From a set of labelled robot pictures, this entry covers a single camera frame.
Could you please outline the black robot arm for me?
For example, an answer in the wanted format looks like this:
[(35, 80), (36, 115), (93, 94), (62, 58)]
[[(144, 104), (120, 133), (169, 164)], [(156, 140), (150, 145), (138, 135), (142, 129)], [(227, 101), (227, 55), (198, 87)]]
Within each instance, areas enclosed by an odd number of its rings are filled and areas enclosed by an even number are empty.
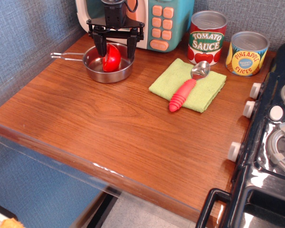
[(134, 9), (130, 9), (125, 0), (104, 0), (102, 3), (104, 17), (86, 21), (98, 54), (102, 57), (107, 54), (107, 38), (118, 38), (126, 40), (128, 58), (134, 59), (137, 43), (144, 40), (145, 24), (129, 18), (127, 11), (135, 12), (138, 2)]

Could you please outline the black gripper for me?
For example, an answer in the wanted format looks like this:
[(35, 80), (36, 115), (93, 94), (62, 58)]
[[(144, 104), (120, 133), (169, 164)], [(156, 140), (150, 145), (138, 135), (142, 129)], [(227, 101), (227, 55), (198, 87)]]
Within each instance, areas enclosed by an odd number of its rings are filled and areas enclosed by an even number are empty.
[[(144, 23), (127, 16), (127, 12), (135, 13), (138, 2), (131, 9), (127, 2), (103, 2), (104, 16), (101, 18), (88, 19), (86, 23), (89, 30), (99, 27), (104, 33), (114, 34), (114, 38), (126, 39), (127, 34), (134, 35), (127, 38), (127, 54), (129, 59), (134, 58), (136, 39), (144, 40)], [(93, 33), (95, 47), (99, 55), (104, 57), (107, 53), (106, 39), (101, 34)]]

